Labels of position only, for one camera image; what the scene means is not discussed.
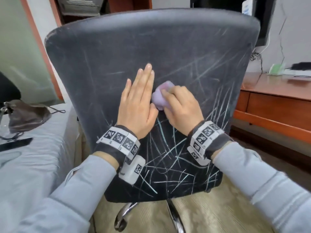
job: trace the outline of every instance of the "chair base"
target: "chair base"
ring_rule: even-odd
[[[122,232],[127,226],[127,217],[130,211],[139,203],[127,203],[119,211],[115,219],[115,230]],[[177,233],[185,233],[184,225],[171,199],[166,200],[166,206],[169,211],[169,216],[172,219]]]

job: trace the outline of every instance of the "purple sponge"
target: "purple sponge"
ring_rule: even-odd
[[[173,86],[174,84],[171,81],[166,81],[158,86],[152,94],[151,101],[155,104],[158,110],[164,110],[164,107],[170,108],[169,103],[162,96],[161,90],[169,90]]]

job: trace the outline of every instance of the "wooden desk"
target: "wooden desk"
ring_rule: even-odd
[[[246,73],[234,118],[311,144],[311,80]]]

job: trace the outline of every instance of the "light blue sleeve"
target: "light blue sleeve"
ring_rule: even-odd
[[[115,169],[107,161],[90,155],[69,172],[64,182],[14,232],[87,233],[89,220],[115,175]]]
[[[281,233],[311,232],[311,193],[233,142],[213,163]]]

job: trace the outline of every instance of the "bed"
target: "bed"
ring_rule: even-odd
[[[81,137],[73,106],[53,107],[66,113],[55,113],[45,124],[25,132],[21,139],[33,137],[28,146],[0,152],[1,232],[14,230],[81,162]],[[12,136],[8,122],[8,115],[4,115],[1,136]]]

